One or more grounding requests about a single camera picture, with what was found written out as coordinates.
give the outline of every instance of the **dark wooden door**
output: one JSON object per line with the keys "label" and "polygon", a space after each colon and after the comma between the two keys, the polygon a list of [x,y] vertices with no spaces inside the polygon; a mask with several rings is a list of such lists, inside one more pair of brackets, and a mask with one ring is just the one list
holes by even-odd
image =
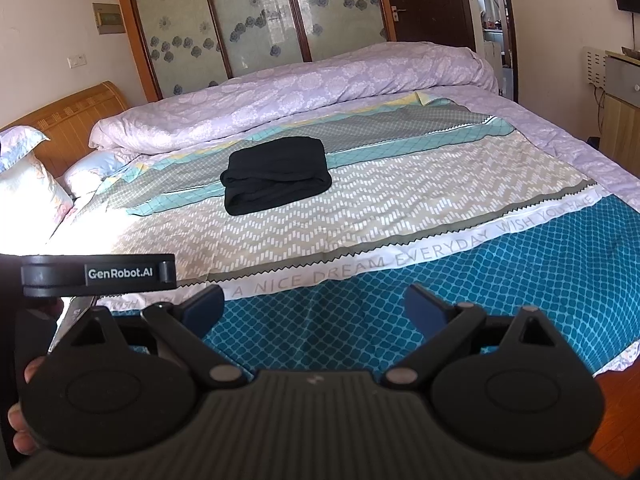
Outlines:
{"label": "dark wooden door", "polygon": [[389,0],[398,9],[398,41],[476,49],[469,0]]}

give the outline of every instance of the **folded black cloth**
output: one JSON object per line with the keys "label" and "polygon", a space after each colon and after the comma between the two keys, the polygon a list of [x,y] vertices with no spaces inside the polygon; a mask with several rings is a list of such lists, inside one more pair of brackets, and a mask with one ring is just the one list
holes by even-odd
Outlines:
{"label": "folded black cloth", "polygon": [[220,181],[226,212],[233,216],[289,204],[331,187],[324,146],[311,137],[284,137],[233,152]]}

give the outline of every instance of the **wall outlet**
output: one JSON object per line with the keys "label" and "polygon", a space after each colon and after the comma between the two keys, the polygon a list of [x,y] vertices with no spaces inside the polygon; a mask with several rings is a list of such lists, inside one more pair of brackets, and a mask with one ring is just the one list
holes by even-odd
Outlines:
{"label": "wall outlet", "polygon": [[584,48],[584,63],[587,76],[587,83],[591,83],[596,88],[605,89],[607,86],[607,53],[599,48]]}
{"label": "wall outlet", "polygon": [[86,56],[84,54],[67,57],[66,60],[69,63],[69,68],[78,68],[79,66],[86,65]]}

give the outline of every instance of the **frosted glass panel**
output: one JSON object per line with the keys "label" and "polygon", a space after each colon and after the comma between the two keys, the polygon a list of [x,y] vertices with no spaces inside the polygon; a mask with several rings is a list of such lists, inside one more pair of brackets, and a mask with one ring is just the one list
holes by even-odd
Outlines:
{"label": "frosted glass panel", "polygon": [[298,0],[313,60],[386,40],[380,0]]}
{"label": "frosted glass panel", "polygon": [[162,96],[226,81],[207,0],[136,0]]}
{"label": "frosted glass panel", "polygon": [[302,62],[289,0],[214,0],[234,76]]}

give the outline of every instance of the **wooden headboard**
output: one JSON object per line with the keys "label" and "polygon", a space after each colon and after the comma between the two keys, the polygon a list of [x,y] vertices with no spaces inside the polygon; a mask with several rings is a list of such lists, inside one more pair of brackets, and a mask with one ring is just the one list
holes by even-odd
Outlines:
{"label": "wooden headboard", "polygon": [[57,178],[93,151],[88,142],[95,123],[128,108],[117,86],[105,81],[36,110],[0,131],[11,126],[32,126],[49,137],[50,141],[41,142],[34,153]]}

